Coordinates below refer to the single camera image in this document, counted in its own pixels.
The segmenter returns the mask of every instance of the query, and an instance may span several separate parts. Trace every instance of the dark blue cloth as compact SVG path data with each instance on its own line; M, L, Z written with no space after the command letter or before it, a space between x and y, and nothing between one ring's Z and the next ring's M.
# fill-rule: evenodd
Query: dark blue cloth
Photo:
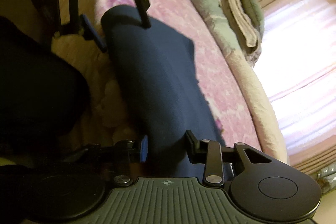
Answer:
M198 86L194 44L164 23L150 21L145 30L136 8L108 10L101 23L110 58L135 124L148 135L154 176L202 178L204 165L192 165L187 157L185 131L225 143Z

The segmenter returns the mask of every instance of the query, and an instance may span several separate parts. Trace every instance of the crosshair symbol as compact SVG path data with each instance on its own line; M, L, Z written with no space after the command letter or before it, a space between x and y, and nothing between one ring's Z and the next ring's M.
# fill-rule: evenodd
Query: crosshair symbol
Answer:
M164 184L166 184L166 185L170 185L170 184L172 184L173 182L171 181L171 180L165 180L164 182L163 182Z

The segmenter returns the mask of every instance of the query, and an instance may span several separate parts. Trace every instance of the pink curtain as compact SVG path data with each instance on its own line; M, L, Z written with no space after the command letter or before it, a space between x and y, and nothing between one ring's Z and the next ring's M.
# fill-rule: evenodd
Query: pink curtain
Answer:
M265 34L254 70L276 113L291 165L315 159L310 167L318 168L323 165L318 155L336 145L336 0L259 2Z

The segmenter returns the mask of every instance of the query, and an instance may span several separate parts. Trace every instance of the pink floral bedsheet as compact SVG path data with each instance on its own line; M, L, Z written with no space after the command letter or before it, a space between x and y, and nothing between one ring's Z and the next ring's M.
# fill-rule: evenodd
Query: pink floral bedsheet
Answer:
M227 146L245 142L260 149L250 112L219 47L190 0L150 0L148 14L194 41L199 86ZM96 20L110 8L133 0L96 0Z

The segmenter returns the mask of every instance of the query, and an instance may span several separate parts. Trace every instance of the round black motor cover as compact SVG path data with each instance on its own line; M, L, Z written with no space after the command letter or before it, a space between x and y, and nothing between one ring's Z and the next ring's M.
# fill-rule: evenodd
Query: round black motor cover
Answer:
M72 164L47 166L25 176L18 198L28 218L63 222L79 218L103 200L105 182L96 174Z
M321 190L311 177L274 160L246 166L231 183L229 195L259 220L291 223L315 213Z

